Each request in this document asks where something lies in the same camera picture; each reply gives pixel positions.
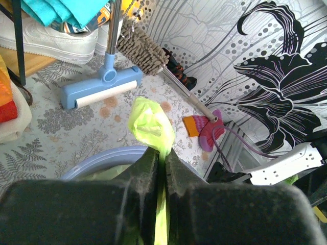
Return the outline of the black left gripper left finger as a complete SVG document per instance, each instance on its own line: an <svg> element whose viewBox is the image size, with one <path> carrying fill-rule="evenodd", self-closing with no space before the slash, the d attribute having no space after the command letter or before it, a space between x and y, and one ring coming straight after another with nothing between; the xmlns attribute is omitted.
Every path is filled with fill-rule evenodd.
<svg viewBox="0 0 327 245"><path fill-rule="evenodd" d="M108 181L21 180L1 197L1 244L154 244L158 151Z"/></svg>

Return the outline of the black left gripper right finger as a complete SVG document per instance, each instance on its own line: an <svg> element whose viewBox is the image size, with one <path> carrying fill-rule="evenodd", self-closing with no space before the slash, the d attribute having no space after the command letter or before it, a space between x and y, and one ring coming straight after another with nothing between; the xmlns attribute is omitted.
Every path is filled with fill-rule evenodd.
<svg viewBox="0 0 327 245"><path fill-rule="evenodd" d="M170 152L169 244L323 244L305 194L287 184L209 184Z"/></svg>

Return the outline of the green trash bag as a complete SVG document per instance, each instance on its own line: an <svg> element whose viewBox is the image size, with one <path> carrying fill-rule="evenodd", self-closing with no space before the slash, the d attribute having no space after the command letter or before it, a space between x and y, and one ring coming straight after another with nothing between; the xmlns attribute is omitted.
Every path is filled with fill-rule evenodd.
<svg viewBox="0 0 327 245"><path fill-rule="evenodd" d="M166 156L171 152L171 146L175 139L172 125L162 107L152 100L138 97L132 106L128 119L128 129L135 138L148 147L159 151L159 171L157 185L157 200L155 210L155 221L151 225L154 228L151 244L167 244L169 227L166 219L166 190L163 178L163 169Z"/></svg>

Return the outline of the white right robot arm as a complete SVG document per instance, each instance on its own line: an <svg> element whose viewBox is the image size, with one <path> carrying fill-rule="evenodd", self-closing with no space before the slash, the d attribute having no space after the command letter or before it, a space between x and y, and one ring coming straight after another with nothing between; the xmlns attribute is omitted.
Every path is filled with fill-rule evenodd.
<svg viewBox="0 0 327 245"><path fill-rule="evenodd" d="M228 133L204 178L208 182L236 182L274 185L298 176L294 185L301 189L311 206L326 202L326 130L313 133L303 143L275 159L266 159Z"/></svg>

